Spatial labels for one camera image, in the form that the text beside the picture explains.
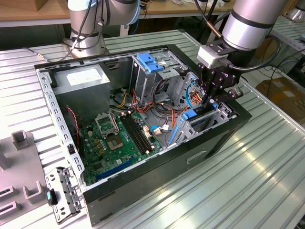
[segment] blue cable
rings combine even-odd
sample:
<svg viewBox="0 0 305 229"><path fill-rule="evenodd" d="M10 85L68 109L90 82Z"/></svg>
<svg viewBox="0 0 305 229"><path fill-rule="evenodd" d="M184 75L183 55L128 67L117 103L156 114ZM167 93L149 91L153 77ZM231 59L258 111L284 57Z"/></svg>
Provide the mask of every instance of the blue cable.
<svg viewBox="0 0 305 229"><path fill-rule="evenodd" d="M185 91L185 98L186 98L186 103L189 105L190 108L192 108L191 102L189 100L189 88L191 85L195 84L194 83L190 83L187 87L186 87L186 91Z"/></svg>
<svg viewBox="0 0 305 229"><path fill-rule="evenodd" d="M131 35L134 35L134 33L137 32L138 28L139 28L139 19L137 20L137 27L135 27L135 29Z"/></svg>
<svg viewBox="0 0 305 229"><path fill-rule="evenodd" d="M154 125L154 126L152 126L152 127L151 127L151 132L152 132L154 129L157 129L157 128L159 128L159 126L158 126L158 125Z"/></svg>

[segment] white label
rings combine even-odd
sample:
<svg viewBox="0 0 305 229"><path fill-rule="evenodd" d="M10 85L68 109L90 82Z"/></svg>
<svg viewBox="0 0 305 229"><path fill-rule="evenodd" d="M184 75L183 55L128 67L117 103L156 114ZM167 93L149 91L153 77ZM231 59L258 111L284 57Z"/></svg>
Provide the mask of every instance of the white label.
<svg viewBox="0 0 305 229"><path fill-rule="evenodd" d="M164 125L162 126L162 129L163 129L163 130L168 130L169 127L170 127L169 125L164 124Z"/></svg>
<svg viewBox="0 0 305 229"><path fill-rule="evenodd" d="M278 87L284 87L284 84L282 84L281 82L273 82L276 86Z"/></svg>
<svg viewBox="0 0 305 229"><path fill-rule="evenodd" d="M67 79L71 86L81 83L87 83L95 80L101 80L102 77L96 69L89 69L78 73L71 73L67 75Z"/></svg>
<svg viewBox="0 0 305 229"><path fill-rule="evenodd" d="M166 62L165 61L160 61L158 62L159 65L166 65Z"/></svg>
<svg viewBox="0 0 305 229"><path fill-rule="evenodd" d="M284 93L285 93L285 95L287 95L288 97L294 97L294 96L295 96L291 91L285 91Z"/></svg>

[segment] red wire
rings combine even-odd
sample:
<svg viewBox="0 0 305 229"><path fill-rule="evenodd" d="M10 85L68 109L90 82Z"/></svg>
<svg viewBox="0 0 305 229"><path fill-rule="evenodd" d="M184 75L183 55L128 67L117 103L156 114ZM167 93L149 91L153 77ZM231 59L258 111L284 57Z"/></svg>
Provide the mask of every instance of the red wire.
<svg viewBox="0 0 305 229"><path fill-rule="evenodd" d="M76 115L75 115L74 111L72 111L72 109L69 108L68 106L67 106L67 109L72 113L72 115L74 117L74 121L76 123L77 148L79 148L79 145L80 145L80 135L79 135L79 129L78 129L78 123L77 123Z"/></svg>

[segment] ram slot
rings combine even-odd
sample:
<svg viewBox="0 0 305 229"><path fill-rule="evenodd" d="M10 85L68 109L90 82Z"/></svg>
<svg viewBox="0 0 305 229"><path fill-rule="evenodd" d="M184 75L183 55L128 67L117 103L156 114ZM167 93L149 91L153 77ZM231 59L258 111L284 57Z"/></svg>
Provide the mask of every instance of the ram slot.
<svg viewBox="0 0 305 229"><path fill-rule="evenodd" d="M126 128L127 132L130 134L132 140L137 145L140 153L143 155L146 151L151 151L152 148L148 141L143 136L142 132L138 128L137 124L135 123L134 119L131 116L122 117L121 122L123 123L124 127Z"/></svg>

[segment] green circuit board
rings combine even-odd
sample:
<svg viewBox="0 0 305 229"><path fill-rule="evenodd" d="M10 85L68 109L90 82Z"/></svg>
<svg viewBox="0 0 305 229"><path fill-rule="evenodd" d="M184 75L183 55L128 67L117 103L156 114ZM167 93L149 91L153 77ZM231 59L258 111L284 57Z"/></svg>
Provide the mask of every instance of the green circuit board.
<svg viewBox="0 0 305 229"><path fill-rule="evenodd" d="M142 129L146 124L140 114L135 112L132 114L132 118L144 135ZM116 116L114 119L119 132L105 138L102 137L96 122L80 128L84 140L84 155L81 157L85 166L83 176L88 186L96 183L101 176L111 173L115 169L119 171L120 167L134 165L163 150L162 145L153 136L148 139L148 142L154 146L154 149L148 154L141 154L122 124L120 117ZM103 130L112 127L109 119L99 120L98 122Z"/></svg>

